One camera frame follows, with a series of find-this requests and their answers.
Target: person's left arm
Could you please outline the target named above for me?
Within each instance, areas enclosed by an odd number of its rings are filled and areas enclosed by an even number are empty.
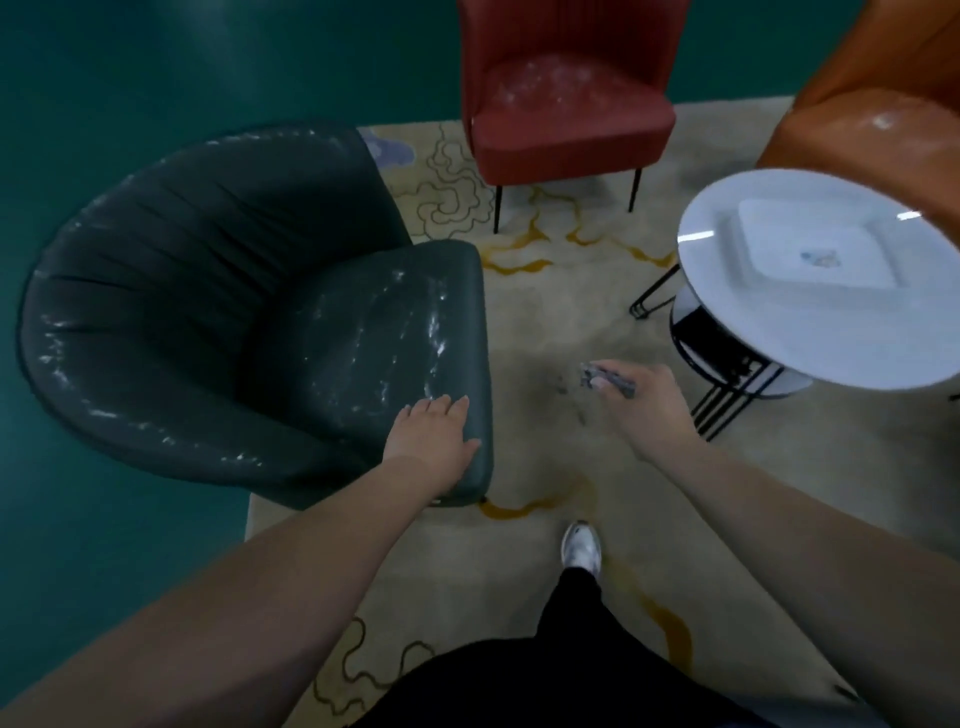
[[[387,552],[463,475],[466,398],[404,408],[381,465],[106,633],[0,712],[0,727],[279,726]]]

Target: shoe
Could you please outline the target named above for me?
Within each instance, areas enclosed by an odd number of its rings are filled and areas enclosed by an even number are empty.
[[[566,569],[586,569],[593,578],[600,575],[600,537],[586,521],[574,521],[564,533],[560,559]]]

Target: red chair seat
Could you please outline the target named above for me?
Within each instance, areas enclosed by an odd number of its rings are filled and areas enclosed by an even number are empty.
[[[513,59],[484,80],[473,151],[490,184],[529,184],[656,162],[670,102],[615,66],[578,54]]]

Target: object held in hand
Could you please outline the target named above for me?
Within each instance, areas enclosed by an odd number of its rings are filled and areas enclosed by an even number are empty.
[[[632,400],[634,398],[634,394],[636,393],[636,385],[629,379],[624,379],[616,372],[608,372],[606,369],[598,367],[596,364],[580,365],[581,386],[593,389],[591,382],[593,382],[593,380],[597,377],[605,379],[614,387],[619,389],[620,394],[628,400]]]

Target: teal floor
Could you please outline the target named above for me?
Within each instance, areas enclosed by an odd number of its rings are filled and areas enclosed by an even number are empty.
[[[132,170],[220,131],[318,114],[459,116],[453,0],[0,0],[0,704],[239,543],[246,495],[139,473],[71,439],[16,369],[36,252]],[[854,0],[693,0],[675,101],[795,91]]]

